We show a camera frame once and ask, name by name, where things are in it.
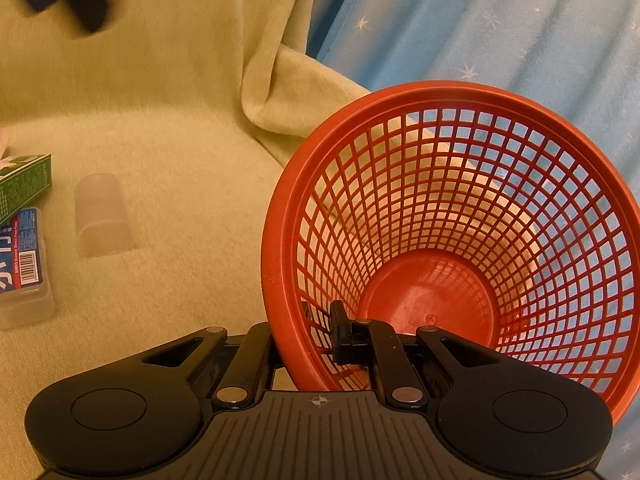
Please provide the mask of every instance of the cup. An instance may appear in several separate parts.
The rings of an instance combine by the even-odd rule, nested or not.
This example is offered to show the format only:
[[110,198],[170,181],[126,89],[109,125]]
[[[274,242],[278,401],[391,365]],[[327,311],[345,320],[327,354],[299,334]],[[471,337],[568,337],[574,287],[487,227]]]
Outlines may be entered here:
[[76,241],[81,256],[127,251],[135,237],[122,186],[111,173],[94,173],[76,185]]

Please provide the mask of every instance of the green box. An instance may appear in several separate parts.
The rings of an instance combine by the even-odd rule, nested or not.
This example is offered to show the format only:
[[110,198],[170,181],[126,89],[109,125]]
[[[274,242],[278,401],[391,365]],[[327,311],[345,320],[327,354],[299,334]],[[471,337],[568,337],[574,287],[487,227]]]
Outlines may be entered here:
[[51,186],[51,155],[8,156],[0,160],[0,224]]

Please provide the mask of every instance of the beige cloth backdrop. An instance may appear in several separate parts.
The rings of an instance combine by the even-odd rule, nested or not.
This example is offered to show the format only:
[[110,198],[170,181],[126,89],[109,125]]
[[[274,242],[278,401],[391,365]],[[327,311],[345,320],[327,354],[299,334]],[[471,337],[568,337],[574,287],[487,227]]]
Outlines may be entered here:
[[[264,320],[260,236],[282,165],[365,93],[304,56],[312,0],[116,1],[108,30],[79,39],[62,4],[29,17],[0,0],[0,127],[11,153],[52,153],[38,206],[57,307],[0,333],[2,480],[40,472],[22,419],[43,387]],[[82,259],[73,190],[94,171],[120,177],[139,243]]]

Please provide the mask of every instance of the basket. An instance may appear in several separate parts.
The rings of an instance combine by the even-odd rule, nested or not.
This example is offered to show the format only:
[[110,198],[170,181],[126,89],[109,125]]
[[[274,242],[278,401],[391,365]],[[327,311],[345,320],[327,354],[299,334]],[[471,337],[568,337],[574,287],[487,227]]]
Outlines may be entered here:
[[598,392],[640,384],[640,210],[598,148],[510,92],[419,82],[367,95],[303,143],[262,239],[274,339],[301,390],[368,387],[330,357],[328,307],[436,325]]

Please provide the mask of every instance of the blue curtain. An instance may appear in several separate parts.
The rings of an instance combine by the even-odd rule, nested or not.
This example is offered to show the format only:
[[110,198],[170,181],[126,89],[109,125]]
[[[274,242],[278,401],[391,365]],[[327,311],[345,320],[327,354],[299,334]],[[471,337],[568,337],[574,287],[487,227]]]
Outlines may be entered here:
[[[371,91],[459,79],[529,97],[589,136],[640,198],[640,0],[315,0],[308,53]],[[640,480],[640,397],[599,471]]]

